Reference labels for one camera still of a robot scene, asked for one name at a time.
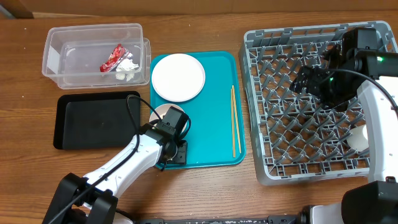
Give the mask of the white napkin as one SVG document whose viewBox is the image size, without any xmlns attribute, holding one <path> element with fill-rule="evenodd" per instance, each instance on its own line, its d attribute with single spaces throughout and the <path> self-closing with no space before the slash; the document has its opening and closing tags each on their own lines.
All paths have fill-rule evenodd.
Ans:
<svg viewBox="0 0 398 224">
<path fill-rule="evenodd" d="M 133 59 L 133 54 L 126 53 L 122 57 L 122 59 L 118 62 L 118 65 L 116 67 L 117 74 L 115 74 L 116 79 L 125 80 L 127 82 L 133 79 L 134 74 L 131 72 L 137 69 L 139 65 L 134 63 L 132 59 Z"/>
</svg>

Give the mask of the small white rice bowl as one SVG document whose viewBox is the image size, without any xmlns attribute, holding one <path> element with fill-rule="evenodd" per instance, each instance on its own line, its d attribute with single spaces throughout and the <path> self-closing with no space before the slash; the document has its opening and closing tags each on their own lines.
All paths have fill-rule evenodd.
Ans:
<svg viewBox="0 0 398 224">
<path fill-rule="evenodd" d="M 178 105 L 175 105 L 175 104 L 166 103 L 166 104 L 160 105 L 160 106 L 156 107 L 154 112 L 152 112 L 152 114 L 150 116 L 150 120 L 149 120 L 150 124 L 157 125 L 157 123 L 165 116 L 167 110 L 171 106 L 174 106 L 184 112 L 184 110 L 181 107 L 179 107 Z M 178 139 L 183 139 L 187 135 L 189 129 L 190 129 L 190 118 L 188 119 L 188 122 L 187 122 L 186 126 L 184 127 L 183 132 L 180 135 L 176 135 L 176 134 L 171 134 L 171 135 L 175 136 Z"/>
</svg>

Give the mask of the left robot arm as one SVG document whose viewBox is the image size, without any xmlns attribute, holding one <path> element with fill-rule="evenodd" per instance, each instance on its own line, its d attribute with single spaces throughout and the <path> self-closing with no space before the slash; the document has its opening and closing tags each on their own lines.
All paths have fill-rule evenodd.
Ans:
<svg viewBox="0 0 398 224">
<path fill-rule="evenodd" d="M 44 223 L 132 223 L 117 210 L 124 191 L 147 169 L 179 157 L 188 128 L 147 123 L 105 165 L 79 177 L 67 174 L 59 183 Z"/>
</svg>

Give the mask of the red snack wrapper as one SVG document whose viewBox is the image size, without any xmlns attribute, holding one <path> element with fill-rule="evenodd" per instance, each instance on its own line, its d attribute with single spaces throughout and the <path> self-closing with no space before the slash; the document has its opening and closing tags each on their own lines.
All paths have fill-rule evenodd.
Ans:
<svg viewBox="0 0 398 224">
<path fill-rule="evenodd" d="M 121 44 L 118 44 L 109 56 L 108 60 L 100 66 L 100 72 L 115 71 L 116 67 L 121 63 L 123 59 L 126 58 L 126 55 L 128 53 L 128 49 L 124 48 Z"/>
</svg>

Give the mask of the white cup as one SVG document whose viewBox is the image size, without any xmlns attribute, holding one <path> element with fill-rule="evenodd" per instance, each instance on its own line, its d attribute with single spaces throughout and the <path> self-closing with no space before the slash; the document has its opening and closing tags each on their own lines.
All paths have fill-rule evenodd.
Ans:
<svg viewBox="0 0 398 224">
<path fill-rule="evenodd" d="M 351 136 L 346 139 L 348 145 L 358 152 L 369 147 L 368 132 L 366 125 L 361 125 L 350 130 Z"/>
</svg>

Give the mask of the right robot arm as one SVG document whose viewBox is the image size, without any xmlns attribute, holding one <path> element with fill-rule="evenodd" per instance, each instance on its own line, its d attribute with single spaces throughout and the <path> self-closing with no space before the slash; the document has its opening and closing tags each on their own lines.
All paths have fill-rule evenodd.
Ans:
<svg viewBox="0 0 398 224">
<path fill-rule="evenodd" d="M 354 50 L 338 68 L 302 67 L 290 90 L 337 108 L 353 96 L 366 119 L 368 184 L 347 191 L 340 203 L 312 206 L 302 223 L 397 223 L 397 54 Z"/>
</svg>

